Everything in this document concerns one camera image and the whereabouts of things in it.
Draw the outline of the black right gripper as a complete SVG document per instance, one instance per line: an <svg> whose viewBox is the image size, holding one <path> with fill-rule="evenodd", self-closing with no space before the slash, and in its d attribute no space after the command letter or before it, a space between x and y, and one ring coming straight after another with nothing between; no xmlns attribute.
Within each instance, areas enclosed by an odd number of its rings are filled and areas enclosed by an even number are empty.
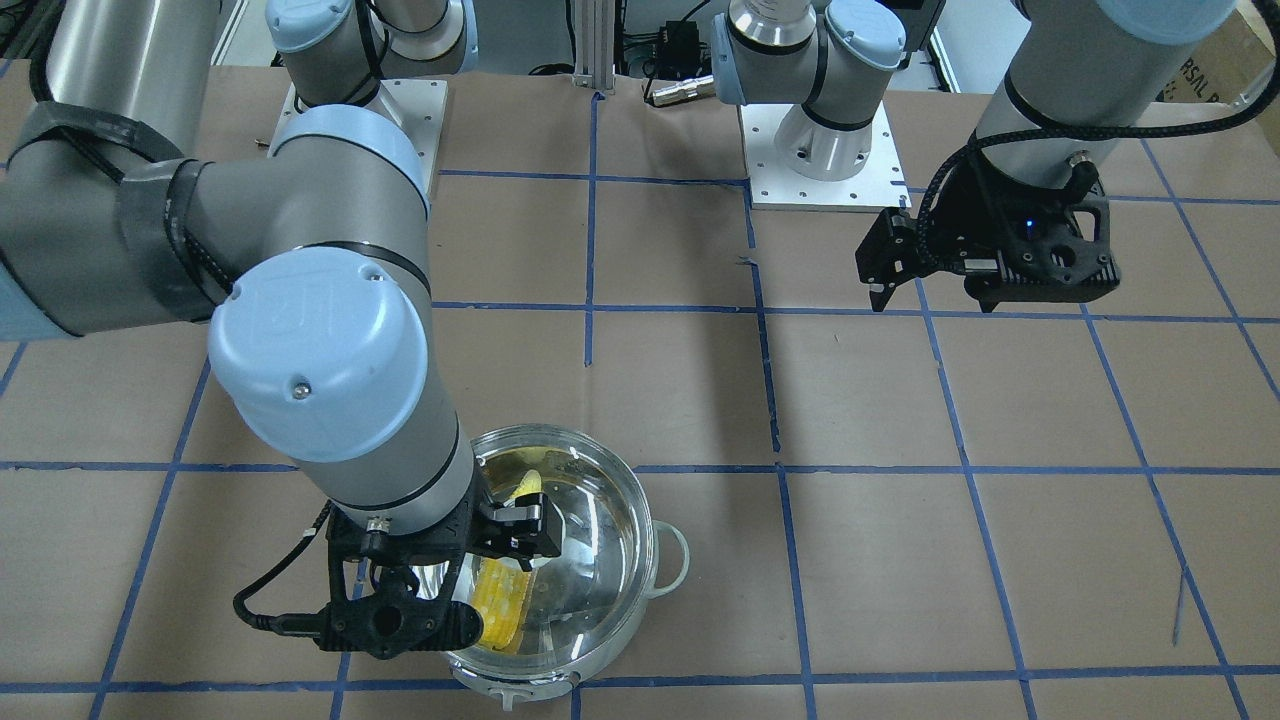
<svg viewBox="0 0 1280 720"><path fill-rule="evenodd" d="M563 514L550 497L516 497L511 505L490 500L489 491L471 489L434 527L372 541L333 503L326 530L330 600L320 612L319 648L393 659L475 644L483 633L481 615L453 597L474 536L477 556L511 559L525 571L535 560L558 559L563 551ZM361 559L378 582L352 600L344 564Z"/></svg>

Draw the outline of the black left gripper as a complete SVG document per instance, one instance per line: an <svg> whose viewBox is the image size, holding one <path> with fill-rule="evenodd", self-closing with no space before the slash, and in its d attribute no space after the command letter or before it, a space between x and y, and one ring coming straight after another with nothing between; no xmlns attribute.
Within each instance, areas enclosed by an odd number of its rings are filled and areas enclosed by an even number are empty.
<svg viewBox="0 0 1280 720"><path fill-rule="evenodd" d="M1100 169L1084 158L1061 188L1016 182L982 154L963 160L940 192L940 254L964 274L984 313L1000 304L1087 304L1121 275L1108 243L1108 200ZM855 251L870 309L886 310L897 287L945 269L904 208L883 208Z"/></svg>

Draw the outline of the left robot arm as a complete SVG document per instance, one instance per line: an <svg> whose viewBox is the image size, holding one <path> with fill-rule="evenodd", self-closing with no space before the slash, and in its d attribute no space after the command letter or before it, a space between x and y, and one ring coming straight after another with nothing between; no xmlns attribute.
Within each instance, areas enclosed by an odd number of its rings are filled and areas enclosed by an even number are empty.
<svg viewBox="0 0 1280 720"><path fill-rule="evenodd" d="M928 183L916 214L882 209L855 264L870 307L938 272L960 275L986 313L1005 302L1085 304L1116 290L1100 165L1123 138L1231 129L1277 97L1277 77L1212 120L1142 126L1181 61L1233 1L1020 1L1029 29L966 142ZM842 181L868 151L890 77L908 55L899 14L878 1L731 1L714 18L716 92L781 104L774 146L797 173Z"/></svg>

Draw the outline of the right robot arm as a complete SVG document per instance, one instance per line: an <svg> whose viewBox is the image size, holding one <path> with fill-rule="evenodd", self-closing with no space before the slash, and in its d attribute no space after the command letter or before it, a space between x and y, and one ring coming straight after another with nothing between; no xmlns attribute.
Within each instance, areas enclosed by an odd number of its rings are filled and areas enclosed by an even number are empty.
<svg viewBox="0 0 1280 720"><path fill-rule="evenodd" d="M291 68L303 110L268 152L192 155L218 28L212 1L64 1L31 56L35 105L3 182L3 340L204 323L244 424L326 496L329 598L244 624L378 659L485 632L457 600L467 556L561 551L543 495L495 501L433 359L430 201L407 133L371 109L376 15L273 1L289 56L346 72L342 101Z"/></svg>

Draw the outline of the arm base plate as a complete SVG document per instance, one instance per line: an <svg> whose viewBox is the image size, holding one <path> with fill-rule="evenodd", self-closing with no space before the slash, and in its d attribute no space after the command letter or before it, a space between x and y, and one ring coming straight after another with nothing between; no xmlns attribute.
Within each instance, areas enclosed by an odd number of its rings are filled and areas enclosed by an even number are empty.
<svg viewBox="0 0 1280 720"><path fill-rule="evenodd" d="M329 104L303 109L291 88L268 149L276 155L303 137L338 140L392 164L430 204L436 155L445 120L448 83L443 79L392 79L367 106Z"/></svg>
<svg viewBox="0 0 1280 720"><path fill-rule="evenodd" d="M855 131L818 126L799 105L740 108L751 202L765 210L911 206L884 105Z"/></svg>

